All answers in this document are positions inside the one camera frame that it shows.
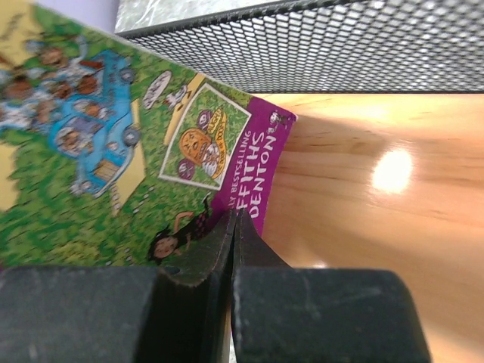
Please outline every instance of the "mesh tray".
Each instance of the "mesh tray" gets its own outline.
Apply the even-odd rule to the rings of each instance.
[[[482,92],[484,2],[276,2],[120,33],[246,92]]]

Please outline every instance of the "car wheel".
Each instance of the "car wheel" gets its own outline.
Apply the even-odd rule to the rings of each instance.
[[[135,81],[135,71],[129,67],[121,69],[119,76],[126,83],[133,83]]]
[[[126,146],[135,146],[139,141],[139,131],[132,127],[127,127],[123,131],[123,142]]]

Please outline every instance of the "book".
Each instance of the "book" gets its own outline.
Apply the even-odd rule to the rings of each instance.
[[[228,209],[262,232],[294,114],[38,5],[0,24],[4,268],[196,268]]]

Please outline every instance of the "cartoon girl with dark hair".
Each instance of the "cartoon girl with dark hair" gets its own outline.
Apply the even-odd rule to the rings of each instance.
[[[187,250],[190,248],[190,242],[199,240],[206,236],[208,232],[207,222],[210,217],[209,204],[207,194],[203,199],[205,210],[198,216],[193,217],[193,212],[179,213],[175,218],[175,233],[172,233],[169,227],[158,232],[151,241],[150,249],[148,250],[147,260],[155,261],[160,264],[165,257],[172,253],[176,255],[182,254],[180,247],[187,245]],[[179,228],[180,220],[184,217],[193,217],[191,221],[183,228]]]

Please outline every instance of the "wooden surface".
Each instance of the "wooden surface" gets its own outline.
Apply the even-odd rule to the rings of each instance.
[[[484,362],[484,96],[263,97],[299,115],[268,244],[293,266],[396,271],[434,362]]]

